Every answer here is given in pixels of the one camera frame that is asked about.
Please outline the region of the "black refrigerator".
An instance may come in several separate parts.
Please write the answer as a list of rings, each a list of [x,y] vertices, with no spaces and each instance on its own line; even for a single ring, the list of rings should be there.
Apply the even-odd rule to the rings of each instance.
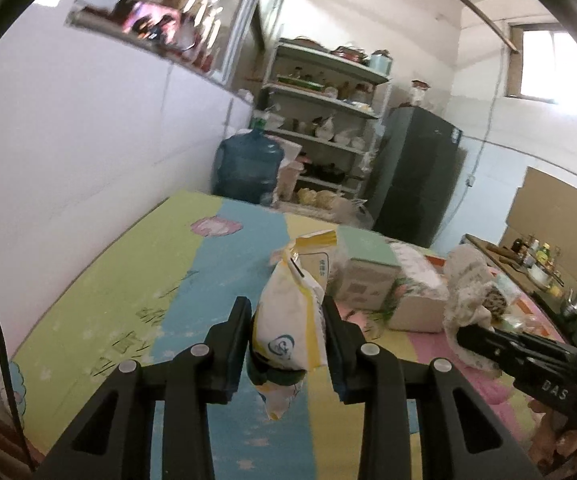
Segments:
[[[374,231],[433,243],[459,175],[461,140],[461,129],[424,108],[391,111],[365,188]]]

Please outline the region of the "orange rimmed cardboard box tray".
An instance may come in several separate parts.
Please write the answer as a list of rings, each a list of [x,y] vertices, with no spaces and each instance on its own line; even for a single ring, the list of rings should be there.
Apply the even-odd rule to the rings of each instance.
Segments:
[[[440,276],[449,292],[443,328],[453,340],[459,328],[476,325],[564,341],[537,304],[503,271],[491,268],[475,247],[453,248],[443,259]]]

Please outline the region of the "smartphone on window sill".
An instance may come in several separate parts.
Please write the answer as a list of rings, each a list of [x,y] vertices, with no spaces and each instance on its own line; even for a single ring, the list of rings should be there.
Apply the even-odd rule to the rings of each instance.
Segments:
[[[178,9],[146,0],[118,0],[110,11],[110,19],[125,34],[177,49],[182,48],[179,39],[183,18]]]

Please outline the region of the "leopard print cloth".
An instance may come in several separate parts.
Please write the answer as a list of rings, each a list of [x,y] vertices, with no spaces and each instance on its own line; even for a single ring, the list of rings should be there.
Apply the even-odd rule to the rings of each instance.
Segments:
[[[486,293],[482,307],[486,308],[491,313],[491,318],[494,321],[500,321],[501,318],[503,318],[503,315],[505,315],[509,303],[507,302],[503,292],[501,292],[497,286],[492,286]]]

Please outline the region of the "kitchen counter with board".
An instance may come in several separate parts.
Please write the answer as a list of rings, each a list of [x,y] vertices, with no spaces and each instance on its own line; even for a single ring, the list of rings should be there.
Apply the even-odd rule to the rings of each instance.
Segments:
[[[530,300],[538,306],[549,318],[561,318],[568,323],[567,316],[561,316],[561,309],[571,290],[577,290],[577,280],[567,272],[561,271],[561,279],[556,278],[547,287],[542,287],[529,278],[528,270],[519,263],[512,262],[509,250],[497,247],[496,244],[481,238],[465,234],[462,243],[468,243],[480,250],[491,264],[505,273],[509,279],[520,288]]]

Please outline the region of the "teal canister on shelf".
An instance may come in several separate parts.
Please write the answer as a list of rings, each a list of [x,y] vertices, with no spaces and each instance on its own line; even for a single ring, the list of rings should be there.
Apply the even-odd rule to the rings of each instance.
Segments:
[[[388,50],[376,50],[369,56],[369,68],[376,73],[389,77],[392,68],[392,57]]]

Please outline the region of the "blue water jug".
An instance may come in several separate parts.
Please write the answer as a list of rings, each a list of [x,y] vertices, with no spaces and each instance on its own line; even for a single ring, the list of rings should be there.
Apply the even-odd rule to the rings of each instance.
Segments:
[[[255,117],[249,131],[221,141],[212,171],[212,193],[272,205],[284,150],[278,141],[266,136],[267,121],[268,115]]]

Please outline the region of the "white lace cloth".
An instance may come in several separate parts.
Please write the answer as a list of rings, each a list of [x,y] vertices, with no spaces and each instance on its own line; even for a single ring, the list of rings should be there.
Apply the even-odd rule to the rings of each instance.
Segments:
[[[491,360],[463,348],[457,342],[457,332],[466,326],[492,330],[492,314],[483,306],[493,289],[493,275],[485,257],[471,245],[462,244],[449,252],[443,275],[447,279],[449,299],[445,304],[443,330],[449,348],[467,366],[491,378],[501,376],[501,370]]]

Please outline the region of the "glass jar on refrigerator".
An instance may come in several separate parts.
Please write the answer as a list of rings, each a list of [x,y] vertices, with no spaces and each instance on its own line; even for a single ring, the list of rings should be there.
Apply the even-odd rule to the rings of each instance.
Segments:
[[[410,89],[410,104],[412,106],[421,106],[425,100],[425,96],[429,88],[430,85],[427,84],[427,82],[419,79],[413,79],[411,81]]]

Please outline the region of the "grey metal shelf rack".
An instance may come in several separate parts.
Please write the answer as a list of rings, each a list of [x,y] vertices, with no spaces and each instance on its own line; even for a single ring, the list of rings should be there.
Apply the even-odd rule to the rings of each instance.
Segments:
[[[361,50],[328,51],[305,38],[282,38],[262,76],[257,107],[279,115],[268,120],[268,133],[301,145],[298,188],[358,198],[390,93],[389,70],[369,65]]]

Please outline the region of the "floral tissue box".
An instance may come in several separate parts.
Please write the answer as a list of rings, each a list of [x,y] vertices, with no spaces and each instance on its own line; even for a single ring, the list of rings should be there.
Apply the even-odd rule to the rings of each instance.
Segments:
[[[398,273],[384,308],[389,330],[441,333],[449,300],[445,280],[415,247],[392,242]]]

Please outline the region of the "yellow white snack bag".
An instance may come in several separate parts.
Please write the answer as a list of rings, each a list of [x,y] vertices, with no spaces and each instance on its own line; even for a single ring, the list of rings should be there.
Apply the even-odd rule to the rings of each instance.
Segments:
[[[302,235],[275,250],[262,289],[247,356],[247,375],[268,419],[279,420],[305,376],[327,364],[323,301],[335,274],[337,233]]]

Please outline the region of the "plastic bag of vegetables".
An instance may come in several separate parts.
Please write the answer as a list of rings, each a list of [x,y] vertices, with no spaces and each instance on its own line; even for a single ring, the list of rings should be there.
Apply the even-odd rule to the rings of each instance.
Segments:
[[[360,198],[347,198],[330,190],[316,191],[311,188],[299,188],[296,197],[298,214],[303,216],[366,230],[374,226],[365,200]]]

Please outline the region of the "sliding glass window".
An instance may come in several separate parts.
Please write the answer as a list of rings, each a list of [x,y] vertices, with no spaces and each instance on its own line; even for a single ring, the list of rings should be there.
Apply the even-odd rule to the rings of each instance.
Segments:
[[[110,11],[117,1],[75,0],[68,23],[131,44],[174,64],[188,66],[223,86],[231,83],[244,28],[255,0],[146,0],[184,14],[179,39],[181,49],[125,34],[110,19]]]

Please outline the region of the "green white paper box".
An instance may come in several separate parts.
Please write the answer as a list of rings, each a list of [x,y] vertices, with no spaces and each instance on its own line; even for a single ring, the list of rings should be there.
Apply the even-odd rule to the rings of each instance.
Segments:
[[[337,242],[339,271],[331,285],[336,304],[381,311],[400,271],[388,240],[373,231],[339,226]]]

